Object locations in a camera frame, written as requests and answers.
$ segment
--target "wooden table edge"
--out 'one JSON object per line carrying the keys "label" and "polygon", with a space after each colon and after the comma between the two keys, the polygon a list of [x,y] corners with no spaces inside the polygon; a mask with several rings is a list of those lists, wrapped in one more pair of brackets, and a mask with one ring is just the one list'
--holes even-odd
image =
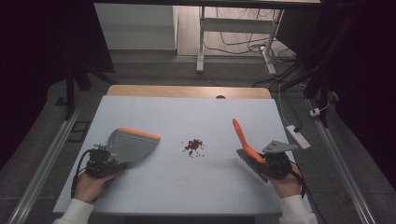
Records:
{"label": "wooden table edge", "polygon": [[184,98],[216,98],[221,95],[226,99],[272,99],[265,88],[246,87],[113,85],[106,95]]}

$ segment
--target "person's arm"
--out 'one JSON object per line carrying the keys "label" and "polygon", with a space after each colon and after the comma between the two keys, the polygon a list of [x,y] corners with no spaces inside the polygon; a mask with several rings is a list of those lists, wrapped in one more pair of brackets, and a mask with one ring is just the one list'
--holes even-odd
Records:
{"label": "person's arm", "polygon": [[[301,175],[300,171],[293,165],[293,171]],[[273,179],[269,176],[266,178],[271,181],[280,198],[280,207],[282,217],[279,219],[280,224],[316,224],[317,217],[314,213],[309,212],[301,196],[300,182],[291,174],[288,174],[281,180]]]}
{"label": "person's arm", "polygon": [[94,208],[90,202],[102,191],[105,182],[114,175],[96,179],[85,173],[78,178],[75,198],[69,204],[66,212],[61,218],[56,219],[53,224],[86,224]]}

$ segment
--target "floor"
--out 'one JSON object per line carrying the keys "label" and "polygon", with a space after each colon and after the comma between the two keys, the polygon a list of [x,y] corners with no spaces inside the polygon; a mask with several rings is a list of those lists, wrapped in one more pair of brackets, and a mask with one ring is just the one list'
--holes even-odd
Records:
{"label": "floor", "polygon": [[[234,14],[232,12],[227,14],[223,10],[221,12],[223,16],[238,17],[243,14],[242,10],[244,9],[237,10],[236,13],[233,12]],[[187,7],[184,16],[195,18],[195,11],[194,8]],[[182,16],[183,11],[180,10],[179,12],[180,16]],[[168,53],[152,54],[150,52],[111,51],[116,74],[109,76],[120,84],[135,85],[251,87],[257,81],[268,80],[269,77],[263,69],[262,58],[257,53],[252,52],[247,57],[241,57],[240,55],[226,55],[223,52],[218,53],[217,51],[211,52],[208,50],[205,53],[210,55],[210,57],[205,59],[205,72],[197,75],[195,73],[196,58],[194,57],[196,47],[192,47],[192,44],[188,43],[189,40],[197,43],[197,40],[192,41],[192,37],[186,37],[183,40],[183,35],[191,35],[190,31],[182,34],[181,31],[187,29],[187,27],[182,23],[179,27],[179,44],[185,41],[187,47],[179,46],[178,56],[169,55]],[[206,35],[205,42],[208,41],[208,45],[213,44],[214,48],[221,49],[224,47],[227,50],[241,51],[247,48],[241,45],[231,49],[230,46],[222,44],[219,34],[213,33],[213,35],[218,35],[218,39],[215,40],[215,37]],[[246,37],[244,34],[238,37],[230,35],[227,36],[227,41],[246,41]],[[275,49],[275,52],[278,53],[281,49],[282,47],[280,46],[279,49]],[[289,63],[277,63],[276,69],[282,72],[289,66]],[[92,82],[90,91],[79,91],[76,88],[77,101],[85,99],[85,104],[81,106],[81,112],[76,122],[89,123],[92,121],[101,97],[106,94],[109,87],[107,83],[96,76],[89,75],[89,78]],[[255,87],[268,88],[273,82],[273,80],[271,82],[261,82]],[[278,108],[283,111],[283,114],[280,115],[285,120],[285,126],[287,123],[303,123],[304,127],[301,129],[301,133],[312,146],[309,150],[299,150],[293,153],[307,178],[307,185],[311,192],[308,195],[311,206],[318,217],[319,223],[361,223],[361,218],[356,212],[356,204],[354,204],[353,199],[346,190],[345,183],[337,172],[331,159],[331,152],[320,135],[316,120],[308,115],[311,107],[302,95],[304,84],[297,85],[280,95],[274,91],[272,96],[278,104]],[[35,125],[26,135],[13,158],[0,172],[0,189],[2,189],[0,191],[0,223],[6,223],[9,220],[26,186],[35,174],[42,158],[48,148],[50,148],[52,140],[64,122],[65,107],[62,104],[57,104],[57,102],[62,101],[61,97],[65,97],[64,81],[53,85],[49,89],[48,96],[49,99],[42,113],[37,118]],[[312,104],[316,102],[316,99],[311,99]],[[350,132],[345,123],[339,119],[334,110],[335,105],[336,100],[331,98],[327,119],[333,140],[340,148],[347,168],[359,186],[376,222],[394,223],[394,220],[396,220],[396,192],[379,171],[359,140]],[[25,223],[51,223],[53,219],[60,216],[59,214],[53,214],[51,211],[60,191],[64,187],[65,178],[77,159],[83,137],[83,134],[79,132],[67,135],[62,151],[55,161],[43,189],[39,191],[37,200]],[[278,223],[278,218],[279,215],[255,216],[255,223]],[[154,220],[150,219],[150,217],[140,220],[133,218],[132,220],[130,218],[126,220],[125,217],[92,214],[90,218],[90,223],[129,223],[130,221],[154,223]],[[162,219],[160,221],[162,223],[175,223],[172,219]]]}
{"label": "floor", "polygon": [[[256,8],[227,8],[227,7],[206,7],[206,18],[225,18],[239,20],[266,20],[270,21],[274,16],[272,9]],[[178,36],[177,55],[196,56],[199,43],[199,8],[198,7],[178,7]],[[269,35],[260,34],[238,34],[205,32],[204,43],[207,46],[205,55],[210,56],[261,56],[258,47],[266,43]],[[274,42],[272,49],[280,51],[286,49],[282,43]],[[282,56],[291,56],[292,51],[287,49],[282,51]]]}

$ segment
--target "metal frame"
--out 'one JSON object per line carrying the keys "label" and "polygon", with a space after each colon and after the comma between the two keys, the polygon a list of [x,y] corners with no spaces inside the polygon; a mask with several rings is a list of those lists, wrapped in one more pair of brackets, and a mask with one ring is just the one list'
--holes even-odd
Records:
{"label": "metal frame", "polygon": [[[311,102],[306,99],[306,103],[310,108],[314,108]],[[335,165],[335,168],[340,175],[344,186],[346,187],[347,192],[350,194],[352,198],[352,202],[355,205],[356,211],[358,212],[359,217],[361,218],[361,223],[365,224],[374,224],[375,218],[373,216],[373,212],[370,210],[367,202],[364,199],[363,194],[361,193],[361,189],[353,178],[352,174],[349,172],[347,167],[347,163],[344,161],[342,154],[340,153],[340,149],[335,144],[332,134],[330,131],[324,127],[323,123],[320,122],[318,118],[315,119],[315,123],[317,124],[318,131],[320,136],[322,137],[326,148],[329,150],[330,155],[332,157],[332,162]]]}
{"label": "metal frame", "polygon": [[50,170],[53,167],[56,159],[58,158],[59,153],[61,152],[62,147],[64,146],[64,142],[66,141],[67,135],[70,133],[79,112],[81,111],[82,106],[84,105],[86,100],[86,94],[83,94],[81,101],[78,104],[75,112],[71,115],[69,120],[65,120],[62,123],[61,128],[56,133],[55,138],[53,139],[49,149],[35,171],[35,175],[27,186],[25,192],[21,196],[18,205],[15,207],[14,212],[11,215],[11,218],[7,223],[24,223],[26,218],[29,216],[30,211],[35,204],[35,200],[37,199],[38,194],[44,186],[44,183],[47,180],[47,177],[50,174]]}
{"label": "metal frame", "polygon": [[204,72],[204,36],[205,32],[228,32],[228,33],[252,33],[267,34],[268,42],[262,50],[267,70],[270,75],[276,74],[276,70],[269,55],[274,42],[277,27],[282,17],[283,10],[275,9],[275,19],[273,21],[238,20],[223,18],[206,18],[205,7],[200,7],[200,35],[197,54],[197,73]]}

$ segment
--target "white sleeve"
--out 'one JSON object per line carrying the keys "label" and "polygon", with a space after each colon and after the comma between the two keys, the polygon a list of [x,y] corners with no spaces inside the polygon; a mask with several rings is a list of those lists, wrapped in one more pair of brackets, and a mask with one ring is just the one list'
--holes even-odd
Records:
{"label": "white sleeve", "polygon": [[77,199],[72,199],[66,212],[53,224],[87,224],[94,206]]}
{"label": "white sleeve", "polygon": [[280,199],[282,217],[280,224],[317,224],[318,220],[314,213],[306,210],[300,194]]}

